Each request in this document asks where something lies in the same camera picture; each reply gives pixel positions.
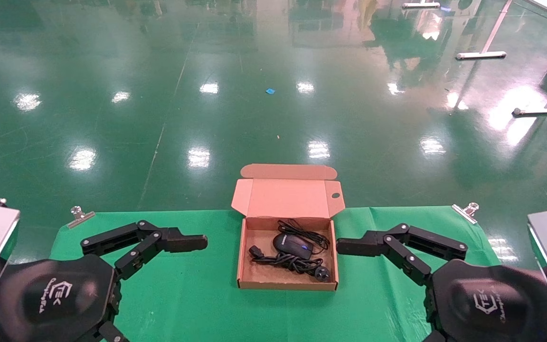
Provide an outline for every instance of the mouse cable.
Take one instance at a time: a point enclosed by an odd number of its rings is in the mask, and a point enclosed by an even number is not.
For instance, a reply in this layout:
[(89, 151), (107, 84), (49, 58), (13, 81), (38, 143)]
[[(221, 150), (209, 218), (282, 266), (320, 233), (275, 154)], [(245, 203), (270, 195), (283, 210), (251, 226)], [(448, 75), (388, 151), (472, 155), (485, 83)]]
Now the mouse cable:
[(284, 267), (300, 275), (307, 273), (319, 282), (326, 282), (330, 279), (330, 271), (322, 266), (323, 260), (321, 258), (306, 260), (282, 252), (279, 252), (275, 257), (266, 257), (257, 246), (250, 247), (249, 253), (252, 255), (252, 261), (257, 264)]
[(321, 250), (317, 253), (314, 253), (315, 255), (319, 255), (323, 251), (327, 250), (328, 247), (330, 246), (330, 241), (328, 240), (326, 236), (319, 234), (317, 232), (306, 231), (293, 218), (289, 218), (288, 222), (284, 222), (281, 219), (279, 219), (278, 225), (279, 225), (278, 231), (283, 232), (285, 234), (296, 235), (302, 238), (306, 238), (308, 240), (313, 241), (313, 243), (315, 243), (316, 245), (318, 245), (321, 248)]

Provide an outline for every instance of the black computer mouse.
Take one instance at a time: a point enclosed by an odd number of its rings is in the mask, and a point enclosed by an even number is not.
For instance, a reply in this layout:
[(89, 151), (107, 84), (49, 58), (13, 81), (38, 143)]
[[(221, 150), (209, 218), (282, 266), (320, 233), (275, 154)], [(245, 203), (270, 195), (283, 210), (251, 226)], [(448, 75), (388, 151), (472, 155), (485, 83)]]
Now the black computer mouse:
[(273, 247), (282, 253), (287, 253), (309, 260), (313, 251), (313, 243), (303, 240), (299, 236), (278, 234), (273, 239)]

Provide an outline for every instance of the logo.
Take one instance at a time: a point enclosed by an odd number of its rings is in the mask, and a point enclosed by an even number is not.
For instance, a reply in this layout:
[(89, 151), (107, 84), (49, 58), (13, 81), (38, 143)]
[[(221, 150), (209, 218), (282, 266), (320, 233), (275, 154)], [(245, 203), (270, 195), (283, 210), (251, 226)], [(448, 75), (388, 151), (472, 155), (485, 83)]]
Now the logo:
[(55, 281), (56, 278), (50, 279), (46, 288), (44, 288), (43, 295), (41, 296), (41, 302), (39, 303), (40, 314), (46, 310), (48, 299), (54, 299), (52, 305), (61, 305), (61, 299), (67, 298), (71, 292), (71, 287), (73, 284), (63, 281), (52, 285)]
[(503, 324), (506, 324), (506, 310), (504, 310), (504, 303), (501, 300), (499, 292), (495, 291), (494, 286), (491, 286), (490, 294), (485, 294), (485, 290), (478, 290), (478, 293), (474, 294), (473, 297), (476, 309), (484, 312), (485, 314), (492, 314), (499, 309), (500, 321)]
[(52, 295), (56, 299), (54, 299), (54, 303), (52, 305), (60, 305), (60, 299), (61, 298), (67, 298), (69, 296), (69, 293), (71, 292), (71, 286), (73, 284), (69, 284), (66, 281), (59, 282), (56, 285), (52, 285), (52, 290), (50, 291), (50, 299), (52, 299)]
[(476, 309), (484, 312), (485, 314), (491, 314), (497, 310), (497, 302), (495, 301), (495, 298), (484, 294), (484, 290), (478, 290), (478, 297), (474, 294), (474, 305), (476, 305)]

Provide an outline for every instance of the metal clip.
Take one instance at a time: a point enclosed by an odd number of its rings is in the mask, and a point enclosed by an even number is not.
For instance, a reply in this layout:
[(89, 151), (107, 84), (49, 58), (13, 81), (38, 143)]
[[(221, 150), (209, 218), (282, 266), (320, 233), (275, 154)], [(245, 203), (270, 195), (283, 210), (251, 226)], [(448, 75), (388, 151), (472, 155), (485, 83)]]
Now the metal clip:
[(82, 207), (80, 206), (74, 206), (73, 208), (71, 208), (71, 214), (73, 214), (73, 217), (75, 217), (75, 219), (67, 223), (67, 227), (69, 227), (69, 229), (77, 227), (78, 225), (84, 223), (85, 221), (93, 218), (96, 215), (93, 211), (85, 214), (82, 211)]
[(475, 225), (478, 222), (476, 221), (476, 219), (474, 219), (474, 214), (476, 214), (479, 208), (477, 203), (472, 202), (463, 209), (460, 208), (460, 206), (458, 206), (457, 204), (453, 204), (452, 208), (453, 210), (458, 212), (458, 214), (463, 216), (464, 219), (467, 219), (468, 222), (472, 223), (473, 225)]

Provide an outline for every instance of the power cord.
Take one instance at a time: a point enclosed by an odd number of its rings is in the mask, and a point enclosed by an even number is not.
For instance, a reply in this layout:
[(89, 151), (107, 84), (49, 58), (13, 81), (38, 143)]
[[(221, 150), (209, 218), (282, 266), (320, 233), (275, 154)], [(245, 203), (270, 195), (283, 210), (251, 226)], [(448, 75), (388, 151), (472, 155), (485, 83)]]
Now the power cord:
[(330, 279), (330, 271), (328, 268), (322, 266), (323, 260), (321, 258), (306, 260), (282, 252), (278, 253), (275, 257), (266, 257), (257, 246), (250, 247), (249, 252), (250, 255), (252, 255), (252, 261), (257, 264), (288, 268), (300, 275), (307, 273), (308, 275), (315, 277), (319, 282), (326, 282)]
[(308, 240), (313, 241), (316, 245), (318, 245), (321, 248), (319, 252), (314, 253), (315, 255), (319, 255), (323, 251), (326, 251), (328, 247), (330, 247), (330, 241), (328, 240), (326, 236), (319, 234), (317, 232), (306, 231), (293, 218), (289, 218), (288, 222), (284, 222), (281, 219), (279, 219), (278, 231), (284, 234), (296, 235), (296, 236), (300, 236), (302, 238), (306, 238)]

